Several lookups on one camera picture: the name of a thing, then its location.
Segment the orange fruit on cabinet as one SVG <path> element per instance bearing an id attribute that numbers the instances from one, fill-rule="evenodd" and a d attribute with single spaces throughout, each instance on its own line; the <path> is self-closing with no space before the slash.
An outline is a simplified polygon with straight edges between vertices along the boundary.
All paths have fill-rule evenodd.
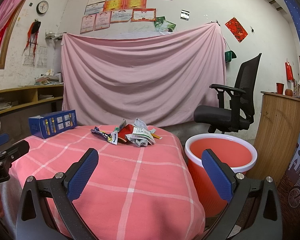
<path id="1" fill-rule="evenodd" d="M 285 90 L 285 95 L 286 96 L 293 96 L 293 91 L 291 89 L 286 89 Z"/>

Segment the red plastic trash bucket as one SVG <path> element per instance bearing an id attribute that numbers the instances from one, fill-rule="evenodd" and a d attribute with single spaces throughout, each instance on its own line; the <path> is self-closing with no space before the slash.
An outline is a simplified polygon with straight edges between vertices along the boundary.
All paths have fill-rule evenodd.
<path id="1" fill-rule="evenodd" d="M 253 145 L 225 134 L 198 134 L 185 144 L 188 168 L 206 217 L 218 215 L 234 196 L 234 178 L 257 161 Z"/>

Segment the red paper cup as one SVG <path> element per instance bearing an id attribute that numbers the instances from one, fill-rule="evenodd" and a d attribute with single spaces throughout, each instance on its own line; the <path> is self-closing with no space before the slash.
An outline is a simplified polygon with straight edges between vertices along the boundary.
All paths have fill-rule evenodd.
<path id="1" fill-rule="evenodd" d="M 284 90 L 284 84 L 283 83 L 276 83 L 276 93 L 277 94 L 283 94 L 283 90 Z"/>

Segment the orange stick sachet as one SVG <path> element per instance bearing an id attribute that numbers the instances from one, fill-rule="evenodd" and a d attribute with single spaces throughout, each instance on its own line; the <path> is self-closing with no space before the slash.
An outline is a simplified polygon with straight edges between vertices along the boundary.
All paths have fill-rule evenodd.
<path id="1" fill-rule="evenodd" d="M 159 135 L 156 135 L 155 133 L 152 133 L 151 134 L 152 135 L 152 137 L 154 137 L 154 138 L 156 138 L 156 139 L 162 139 L 162 137 L 161 136 L 159 136 Z"/>

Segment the red diamond wall poster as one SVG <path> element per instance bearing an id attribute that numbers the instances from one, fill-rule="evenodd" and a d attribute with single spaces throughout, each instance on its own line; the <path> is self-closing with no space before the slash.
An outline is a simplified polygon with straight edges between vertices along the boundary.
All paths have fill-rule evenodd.
<path id="1" fill-rule="evenodd" d="M 225 26 L 230 30 L 239 43 L 241 43 L 248 36 L 247 31 L 235 17 L 226 22 Z"/>

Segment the green hanging dustpan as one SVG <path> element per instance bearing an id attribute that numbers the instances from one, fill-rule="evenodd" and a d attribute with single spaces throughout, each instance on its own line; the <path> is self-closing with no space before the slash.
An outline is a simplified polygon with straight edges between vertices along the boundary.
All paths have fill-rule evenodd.
<path id="1" fill-rule="evenodd" d="M 234 51 L 229 50 L 229 51 L 225 52 L 225 62 L 226 63 L 229 63 L 232 61 L 232 59 L 236 59 L 236 58 L 237 58 L 237 55 L 235 54 Z"/>

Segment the stack of books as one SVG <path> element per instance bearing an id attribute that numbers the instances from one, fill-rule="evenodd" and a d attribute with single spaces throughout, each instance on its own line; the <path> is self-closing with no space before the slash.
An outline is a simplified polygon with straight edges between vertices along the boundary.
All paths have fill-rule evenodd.
<path id="1" fill-rule="evenodd" d="M 55 73 L 53 69 L 35 78 L 35 85 L 57 85 L 63 82 L 61 72 Z"/>

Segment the red hanging decoration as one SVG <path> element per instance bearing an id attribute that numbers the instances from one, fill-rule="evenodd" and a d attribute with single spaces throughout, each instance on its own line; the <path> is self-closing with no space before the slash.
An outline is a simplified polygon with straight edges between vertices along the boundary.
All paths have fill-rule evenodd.
<path id="1" fill-rule="evenodd" d="M 285 62 L 285 68 L 286 68 L 286 77 L 287 77 L 287 80 L 289 82 L 293 82 L 294 81 L 294 76 L 293 76 L 293 70 L 292 70 L 292 67 L 289 63 L 288 60 L 286 60 Z"/>

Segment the red tassel wall ornament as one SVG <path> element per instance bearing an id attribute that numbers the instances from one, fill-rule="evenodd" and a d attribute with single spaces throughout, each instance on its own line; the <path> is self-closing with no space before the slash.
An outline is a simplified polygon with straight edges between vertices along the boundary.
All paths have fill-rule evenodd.
<path id="1" fill-rule="evenodd" d="M 30 25 L 30 28 L 27 32 L 27 41 L 23 53 L 27 48 L 31 48 L 31 46 L 33 46 L 33 57 L 35 57 L 40 26 L 41 22 L 38 21 L 38 19 L 35 19 Z"/>

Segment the white paper wrapper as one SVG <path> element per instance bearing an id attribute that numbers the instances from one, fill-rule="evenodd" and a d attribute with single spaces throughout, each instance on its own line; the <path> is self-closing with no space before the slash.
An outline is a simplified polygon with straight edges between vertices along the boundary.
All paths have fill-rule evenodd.
<path id="1" fill-rule="evenodd" d="M 139 118 L 136 118 L 132 131 L 125 135 L 125 137 L 128 141 L 138 147 L 146 147 L 155 144 L 153 135 L 148 130 L 146 123 Z"/>

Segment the wooden cabinet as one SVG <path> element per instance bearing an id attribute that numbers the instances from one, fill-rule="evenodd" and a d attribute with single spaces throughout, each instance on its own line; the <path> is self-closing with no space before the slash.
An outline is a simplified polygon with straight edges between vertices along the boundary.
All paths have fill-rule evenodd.
<path id="1" fill-rule="evenodd" d="M 247 175 L 253 179 L 270 176 L 278 184 L 292 159 L 300 133 L 300 99 L 261 93 L 261 117 L 254 141 L 258 157 Z"/>

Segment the blue purple snack wrapper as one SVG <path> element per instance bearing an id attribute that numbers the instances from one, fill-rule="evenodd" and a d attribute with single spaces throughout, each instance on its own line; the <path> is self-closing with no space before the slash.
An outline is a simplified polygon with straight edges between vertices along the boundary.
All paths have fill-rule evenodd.
<path id="1" fill-rule="evenodd" d="M 106 132 L 102 132 L 98 127 L 94 127 L 93 129 L 90 130 L 90 132 L 94 135 L 101 137 L 103 140 L 105 140 L 110 144 L 117 145 L 118 138 L 119 138 L 117 131 L 113 131 L 110 134 L 108 134 Z"/>

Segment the wooden wall shelf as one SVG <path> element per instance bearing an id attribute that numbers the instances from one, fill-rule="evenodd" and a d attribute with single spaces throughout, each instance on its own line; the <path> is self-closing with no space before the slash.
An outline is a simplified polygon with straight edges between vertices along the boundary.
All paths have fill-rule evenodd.
<path id="1" fill-rule="evenodd" d="M 0 110 L 0 115 L 10 114 L 42 103 L 63 100 L 63 93 L 63 85 L 37 85 L 1 89 L 0 98 L 3 98 L 3 102 L 11 102 L 13 106 Z"/>

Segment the red wrapper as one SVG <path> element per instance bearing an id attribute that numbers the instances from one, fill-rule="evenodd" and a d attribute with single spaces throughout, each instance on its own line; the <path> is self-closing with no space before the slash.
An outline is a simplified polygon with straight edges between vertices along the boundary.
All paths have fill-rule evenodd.
<path id="1" fill-rule="evenodd" d="M 118 142 L 120 143 L 126 143 L 128 139 L 126 138 L 126 135 L 133 133 L 134 126 L 131 124 L 127 124 L 123 129 L 121 129 L 118 133 Z"/>

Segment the green photo poster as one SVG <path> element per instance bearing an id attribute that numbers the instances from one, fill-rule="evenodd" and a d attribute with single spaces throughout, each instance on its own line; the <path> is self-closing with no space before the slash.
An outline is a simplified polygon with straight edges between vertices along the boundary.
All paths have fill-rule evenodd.
<path id="1" fill-rule="evenodd" d="M 160 16 L 155 19 L 154 27 L 156 31 L 159 32 L 173 32 L 175 30 L 176 24 L 167 21 L 165 16 Z"/>

